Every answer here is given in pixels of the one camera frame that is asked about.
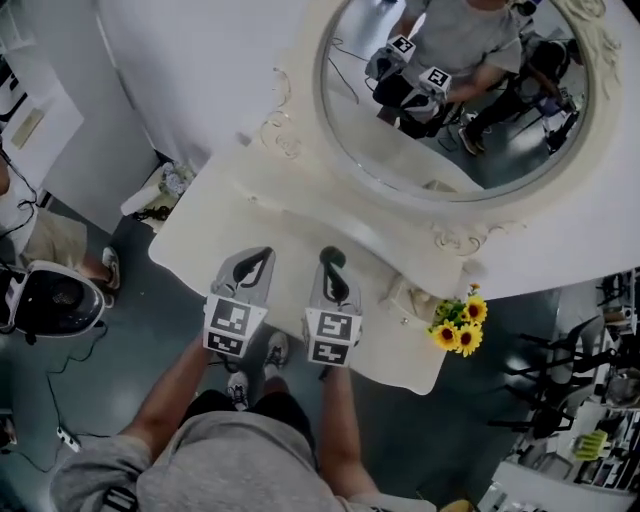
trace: black shorts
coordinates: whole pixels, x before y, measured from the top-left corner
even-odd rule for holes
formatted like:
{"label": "black shorts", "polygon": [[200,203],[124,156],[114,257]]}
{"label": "black shorts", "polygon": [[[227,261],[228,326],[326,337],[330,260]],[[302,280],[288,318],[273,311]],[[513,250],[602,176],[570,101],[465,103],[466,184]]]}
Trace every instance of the black shorts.
{"label": "black shorts", "polygon": [[[236,412],[236,408],[229,398],[220,391],[208,389],[196,398],[182,419],[182,423],[199,414],[205,414],[214,411],[231,411]],[[302,410],[295,398],[289,393],[269,393],[263,396],[258,402],[247,409],[247,412],[261,414],[267,418],[272,418],[282,423],[286,423],[290,427],[300,432],[309,443],[311,451],[315,452],[316,443],[311,433],[311,424],[309,418]]]}
{"label": "black shorts", "polygon": [[[413,86],[400,73],[395,73],[378,85],[373,91],[373,99],[384,107],[400,109],[404,99],[413,91]],[[412,139],[435,137],[451,112],[453,105],[448,103],[437,115],[426,123],[416,121],[410,114],[400,111],[400,130]]]}

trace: hand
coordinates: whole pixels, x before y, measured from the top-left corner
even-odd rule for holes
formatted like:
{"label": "hand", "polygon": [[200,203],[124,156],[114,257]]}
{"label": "hand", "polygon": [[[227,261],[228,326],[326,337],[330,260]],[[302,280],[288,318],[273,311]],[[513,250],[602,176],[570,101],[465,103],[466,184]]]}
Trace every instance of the hand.
{"label": "hand", "polygon": [[560,107],[562,108],[562,110],[564,110],[567,114],[571,114],[572,112],[575,111],[575,109],[573,108],[573,105],[571,104],[570,101],[565,101],[564,103],[560,104]]}

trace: cable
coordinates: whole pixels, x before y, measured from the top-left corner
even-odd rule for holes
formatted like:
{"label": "cable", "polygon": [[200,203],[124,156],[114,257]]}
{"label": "cable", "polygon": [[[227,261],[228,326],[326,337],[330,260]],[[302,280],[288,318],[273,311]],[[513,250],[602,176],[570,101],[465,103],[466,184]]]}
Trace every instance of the cable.
{"label": "cable", "polygon": [[58,448],[56,449],[56,454],[53,458],[53,464],[51,464],[51,467],[47,468],[47,469],[43,469],[42,467],[38,466],[35,462],[33,462],[33,459],[31,459],[31,457],[29,457],[28,455],[19,452],[18,450],[0,450],[0,453],[2,455],[20,455],[20,457],[22,457],[24,460],[26,460],[29,464],[31,464],[31,466],[33,466],[33,469],[35,469],[36,471],[42,473],[42,474],[47,474],[49,473],[53,468],[56,467],[56,465],[58,464],[58,456],[60,455],[60,450],[62,449],[62,445],[64,444],[64,441],[60,440],[60,444],[58,444]]}
{"label": "cable", "polygon": [[360,55],[356,55],[355,53],[348,52],[347,50],[343,50],[340,48],[344,44],[344,40],[339,37],[334,37],[331,39],[331,46],[333,46],[336,50],[342,53],[346,53],[347,55],[351,55],[356,59],[361,60],[362,62],[369,62],[369,59],[365,59],[364,57],[360,57]]}
{"label": "cable", "polygon": [[353,89],[353,87],[351,87],[351,85],[349,84],[349,82],[347,82],[347,79],[342,75],[342,73],[340,73],[340,70],[338,69],[338,66],[336,66],[336,63],[333,62],[333,60],[331,60],[331,57],[327,57],[327,59],[329,60],[329,62],[331,63],[331,65],[333,66],[333,69],[336,70],[336,73],[338,73],[338,75],[340,75],[340,78],[342,78],[342,81],[344,82],[344,84],[349,88],[349,90],[353,93],[354,98],[356,99],[356,105],[360,104],[360,97],[358,96],[358,94],[356,93],[356,91]]}
{"label": "cable", "polygon": [[[49,386],[49,392],[51,393],[51,400],[53,402],[53,407],[56,411],[56,417],[58,419],[58,426],[62,426],[63,425],[63,421],[62,421],[62,413],[60,412],[60,406],[58,404],[58,399],[56,397],[56,393],[53,390],[53,385],[51,383],[51,375],[62,375],[65,371],[67,371],[67,367],[69,366],[69,363],[71,361],[76,361],[77,363],[84,363],[85,361],[87,361],[92,355],[93,355],[93,351],[96,348],[96,345],[98,344],[98,342],[103,339],[107,333],[109,332],[109,326],[107,324],[105,324],[104,322],[100,321],[96,324],[96,327],[103,327],[104,331],[102,333],[100,333],[98,336],[95,337],[95,339],[91,342],[91,347],[89,348],[89,351],[87,352],[87,354],[84,357],[78,358],[78,357],[73,357],[71,354],[73,352],[73,350],[80,345],[82,342],[77,343],[70,351],[69,351],[69,355],[67,355],[67,358],[64,361],[64,364],[62,365],[62,368],[60,370],[47,370],[45,372],[46,376],[47,376],[47,385]],[[99,435],[99,434],[91,434],[89,432],[76,432],[75,435],[77,436],[82,436],[82,437],[96,437],[96,438],[103,438],[103,437],[110,437],[110,436],[103,436],[103,435]]]}
{"label": "cable", "polygon": [[[11,170],[13,170],[13,172],[22,180],[24,181],[24,184],[27,186],[27,188],[31,191],[31,194],[33,194],[33,199],[31,201],[24,199],[23,201],[20,201],[18,203],[18,209],[22,210],[23,206],[29,206],[31,208],[31,213],[29,214],[29,218],[24,221],[22,224],[20,224],[19,226],[16,226],[15,228],[11,228],[7,231],[4,231],[2,234],[0,234],[0,240],[3,240],[5,237],[9,236],[11,233],[14,233],[15,231],[18,231],[19,229],[22,229],[24,226],[26,226],[27,224],[29,224],[29,222],[31,222],[31,219],[33,219],[33,216],[35,215],[35,206],[38,203],[38,193],[34,190],[34,188],[29,184],[29,182],[27,181],[27,179],[22,175],[22,173],[16,168],[15,165],[13,165],[13,161],[11,160],[11,158],[9,158],[9,155],[7,155],[7,153],[5,153],[4,149],[2,149],[2,147],[0,147],[0,156],[4,159],[5,163],[7,164],[8,167],[11,167]],[[9,267],[2,262],[3,267],[5,267],[9,272],[13,272],[11,269],[9,269]]]}
{"label": "cable", "polygon": [[229,361],[229,358],[220,352],[217,352],[220,361],[213,361],[209,363],[207,366],[224,366],[224,369],[229,373],[237,373],[240,370],[240,366],[238,363],[234,363]]}

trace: sunflower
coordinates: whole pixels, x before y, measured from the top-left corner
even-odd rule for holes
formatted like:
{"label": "sunflower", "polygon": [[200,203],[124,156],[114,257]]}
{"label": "sunflower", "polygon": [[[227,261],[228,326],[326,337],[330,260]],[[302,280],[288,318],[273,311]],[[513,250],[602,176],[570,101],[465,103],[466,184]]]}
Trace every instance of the sunflower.
{"label": "sunflower", "polygon": [[449,320],[445,320],[442,325],[434,328],[431,336],[436,344],[444,350],[457,350],[460,346],[458,328]]}
{"label": "sunflower", "polygon": [[487,303],[479,295],[469,297],[464,312],[472,322],[482,323],[487,319]]}
{"label": "sunflower", "polygon": [[482,343],[482,327],[477,323],[463,325],[458,331],[458,339],[460,340],[460,345],[456,352],[462,353],[464,357],[467,357],[473,354],[475,349]]}

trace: shoe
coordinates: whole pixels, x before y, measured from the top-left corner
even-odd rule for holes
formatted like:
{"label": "shoe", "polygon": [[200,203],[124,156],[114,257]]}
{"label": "shoe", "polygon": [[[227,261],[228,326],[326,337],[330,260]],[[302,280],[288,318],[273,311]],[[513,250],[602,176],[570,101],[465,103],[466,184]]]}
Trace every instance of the shoe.
{"label": "shoe", "polygon": [[116,298],[109,292],[102,292],[102,296],[104,297],[104,307],[106,309],[112,309],[116,303]]}
{"label": "shoe", "polygon": [[105,247],[102,251],[102,264],[111,271],[111,279],[105,285],[110,290],[120,288],[120,259],[113,247]]}
{"label": "shoe", "polygon": [[487,148],[484,145],[484,140],[482,140],[482,137],[476,140],[474,144],[476,145],[476,148],[478,148],[478,151],[480,151],[480,153],[484,153],[487,150]]}
{"label": "shoe", "polygon": [[473,156],[477,156],[478,147],[476,146],[475,142],[473,142],[469,138],[469,135],[467,135],[467,130],[465,127],[462,127],[458,130],[458,135],[460,136],[460,140],[462,141],[464,148]]}
{"label": "shoe", "polygon": [[287,364],[288,357],[289,338],[285,333],[278,331],[269,338],[269,349],[263,366],[266,368],[269,365],[273,365],[278,370],[281,370]]}
{"label": "shoe", "polygon": [[13,426],[13,422],[11,418],[4,418],[4,420],[0,420],[0,428],[4,430],[4,433],[9,438],[10,444],[18,444],[18,438],[16,437],[16,429]]}
{"label": "shoe", "polygon": [[238,411],[249,408],[249,378],[244,372],[232,373],[227,382],[227,395],[231,398],[233,405]]}

